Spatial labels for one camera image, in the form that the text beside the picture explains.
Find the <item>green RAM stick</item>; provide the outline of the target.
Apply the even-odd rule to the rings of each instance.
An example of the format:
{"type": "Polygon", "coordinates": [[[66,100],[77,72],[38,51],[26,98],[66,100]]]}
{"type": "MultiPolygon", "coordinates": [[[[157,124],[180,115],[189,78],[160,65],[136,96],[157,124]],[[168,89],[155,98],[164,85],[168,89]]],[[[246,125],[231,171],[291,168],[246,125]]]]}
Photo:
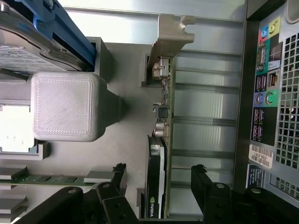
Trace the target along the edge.
{"type": "Polygon", "coordinates": [[[23,175],[12,180],[0,180],[0,185],[44,185],[91,187],[93,183],[84,182],[83,176],[65,175],[23,175]]]}

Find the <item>grey plastic parts rack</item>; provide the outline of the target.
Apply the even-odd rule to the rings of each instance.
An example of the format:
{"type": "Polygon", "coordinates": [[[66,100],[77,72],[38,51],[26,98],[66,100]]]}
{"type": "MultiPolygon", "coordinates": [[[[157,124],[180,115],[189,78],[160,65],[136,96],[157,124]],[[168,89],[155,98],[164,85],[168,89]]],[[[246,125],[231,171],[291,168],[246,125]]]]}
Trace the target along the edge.
{"type": "MultiPolygon", "coordinates": [[[[0,149],[0,180],[23,175],[83,176],[91,187],[109,182],[126,164],[125,198],[138,222],[143,202],[147,137],[154,128],[156,87],[140,87],[142,56],[150,45],[104,43],[96,48],[94,71],[0,72],[0,105],[29,106],[35,145],[28,153],[0,149]]],[[[18,221],[67,186],[0,185],[0,224],[18,221]]]]}

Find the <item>silver CPU chip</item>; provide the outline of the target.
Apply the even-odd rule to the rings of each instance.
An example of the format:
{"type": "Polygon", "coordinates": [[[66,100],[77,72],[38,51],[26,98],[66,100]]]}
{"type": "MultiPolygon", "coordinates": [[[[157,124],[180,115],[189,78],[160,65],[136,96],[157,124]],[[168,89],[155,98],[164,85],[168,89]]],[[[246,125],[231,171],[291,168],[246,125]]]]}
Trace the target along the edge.
{"type": "Polygon", "coordinates": [[[0,149],[28,153],[35,145],[33,114],[29,106],[0,105],[0,149]]]}

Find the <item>black open PC case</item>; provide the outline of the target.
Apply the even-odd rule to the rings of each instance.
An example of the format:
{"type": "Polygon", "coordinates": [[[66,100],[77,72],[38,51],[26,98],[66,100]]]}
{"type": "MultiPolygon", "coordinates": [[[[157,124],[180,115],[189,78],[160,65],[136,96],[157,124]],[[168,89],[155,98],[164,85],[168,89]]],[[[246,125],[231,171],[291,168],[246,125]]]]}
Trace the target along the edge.
{"type": "Polygon", "coordinates": [[[299,224],[299,0],[249,10],[257,40],[246,186],[258,224],[299,224]]]}

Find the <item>hard disk in blue carrier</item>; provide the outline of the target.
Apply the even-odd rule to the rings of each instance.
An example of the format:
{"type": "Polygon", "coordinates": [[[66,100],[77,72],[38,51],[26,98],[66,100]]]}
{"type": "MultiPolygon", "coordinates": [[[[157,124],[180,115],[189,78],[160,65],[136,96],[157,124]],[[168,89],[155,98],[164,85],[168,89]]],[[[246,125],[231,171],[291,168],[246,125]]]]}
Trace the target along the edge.
{"type": "Polygon", "coordinates": [[[0,0],[0,68],[94,71],[96,48],[58,0],[0,0]]]}

